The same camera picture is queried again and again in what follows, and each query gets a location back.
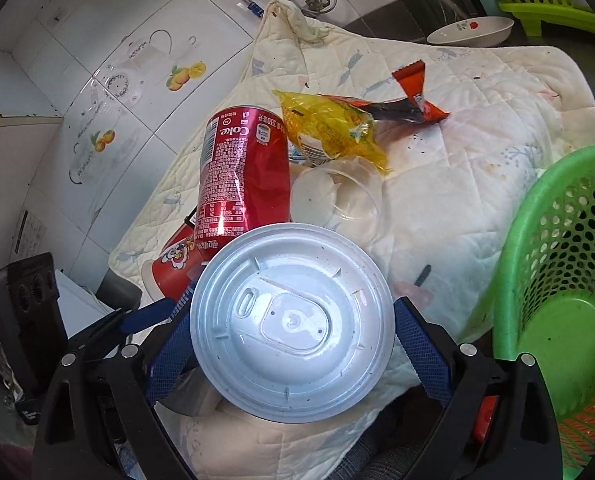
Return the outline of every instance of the fruit decal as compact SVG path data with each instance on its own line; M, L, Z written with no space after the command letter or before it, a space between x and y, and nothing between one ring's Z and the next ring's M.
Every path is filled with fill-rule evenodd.
M190 79L202 77L206 72L206 64L199 61L189 67L178 67L175 65L170 71L170 77L166 81L166 88L172 92L177 92Z
M102 136L101 132L90 134L90 142L95 148L95 151L101 153L106 148L107 144L110 144L115 139L115 130L107 130Z

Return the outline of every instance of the black speaker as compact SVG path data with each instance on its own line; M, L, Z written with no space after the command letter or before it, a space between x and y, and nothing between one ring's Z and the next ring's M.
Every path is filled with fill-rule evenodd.
M68 341L57 298L51 253L0 270L0 342L24 390L18 413L29 424L39 419L34 401L46 393Z

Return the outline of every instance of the clear plastic cup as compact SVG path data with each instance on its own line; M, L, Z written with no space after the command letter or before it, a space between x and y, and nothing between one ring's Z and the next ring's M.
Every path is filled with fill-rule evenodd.
M377 235L382 182L377 168L360 156L316 166L293 183L291 219L325 227L366 246Z

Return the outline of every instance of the blue fitting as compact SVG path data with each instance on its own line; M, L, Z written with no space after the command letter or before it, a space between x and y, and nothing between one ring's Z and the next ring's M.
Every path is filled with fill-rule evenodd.
M258 18L261 18L264 15L264 9L258 6L258 4L256 4L255 2L251 2L250 4L248 4L247 9L250 10L250 12L252 12L253 14L255 14L255 16L257 16Z

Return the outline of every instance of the white quilt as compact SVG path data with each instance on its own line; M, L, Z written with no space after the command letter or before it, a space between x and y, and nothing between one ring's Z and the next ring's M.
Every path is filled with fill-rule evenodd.
M470 316L524 194L540 170L595 144L593 95L564 52L550 46L439 48L368 39L273 0L248 69L217 109L251 104L280 114L273 89L399 98L404 94L391 72L418 59L427 66L426 99L451 115L441 124L381 134L392 172L383 187L379 236L365 249L395 294L431 264L423 288L432 302L423 314L466 340L490 327L490 316ZM207 110L206 118L214 111ZM203 131L189 133L110 256L111 268L142 288L141 265L157 256L196 204ZM179 439L202 479L321 480L377 413L417 383L396 343L377 386L341 415L313 424L275 424L223 401L207 418L180 417Z

